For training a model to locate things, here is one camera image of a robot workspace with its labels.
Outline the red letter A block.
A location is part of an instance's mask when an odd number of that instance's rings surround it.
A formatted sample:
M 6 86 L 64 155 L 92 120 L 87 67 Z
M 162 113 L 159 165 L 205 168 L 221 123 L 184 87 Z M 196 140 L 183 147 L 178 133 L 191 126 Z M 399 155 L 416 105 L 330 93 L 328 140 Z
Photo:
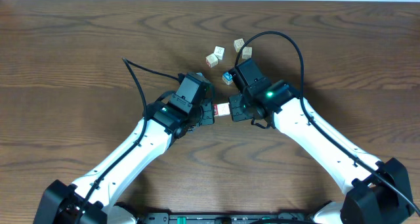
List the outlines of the red letter A block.
M 214 104 L 213 105 L 213 110 L 214 110 L 214 116 L 219 116 L 219 109 L 218 109 L 218 105 Z

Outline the plain white block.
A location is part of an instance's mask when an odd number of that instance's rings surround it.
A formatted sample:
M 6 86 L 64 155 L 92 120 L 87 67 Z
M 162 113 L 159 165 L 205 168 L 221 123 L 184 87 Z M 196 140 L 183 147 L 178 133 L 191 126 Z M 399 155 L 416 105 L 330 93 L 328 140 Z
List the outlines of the plain white block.
M 217 116 L 227 116 L 230 115 L 230 107 L 229 107 L 229 103 L 222 103 L 222 104 L 217 104 L 216 108 L 217 108 Z

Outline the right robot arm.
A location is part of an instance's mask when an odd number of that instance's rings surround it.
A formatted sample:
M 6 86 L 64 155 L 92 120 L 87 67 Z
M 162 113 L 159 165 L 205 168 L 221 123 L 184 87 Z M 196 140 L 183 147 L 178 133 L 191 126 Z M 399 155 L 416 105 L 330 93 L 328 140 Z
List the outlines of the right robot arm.
M 344 194 L 310 215 L 314 223 L 402 223 L 419 208 L 408 171 L 397 159 L 382 162 L 326 122 L 303 92 L 267 78 L 237 79 L 229 103 L 232 119 L 264 119 L 307 151 Z

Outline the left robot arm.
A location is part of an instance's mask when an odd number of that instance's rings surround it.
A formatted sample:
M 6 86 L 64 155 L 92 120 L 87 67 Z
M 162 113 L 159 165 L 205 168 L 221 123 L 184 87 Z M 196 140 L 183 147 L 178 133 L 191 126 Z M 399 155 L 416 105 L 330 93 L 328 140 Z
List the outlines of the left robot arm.
M 147 105 L 133 132 L 99 165 L 70 185 L 56 180 L 44 191 L 34 223 L 136 223 L 116 202 L 140 172 L 177 139 L 214 122 L 214 90 L 202 75 L 188 72 L 177 91 Z

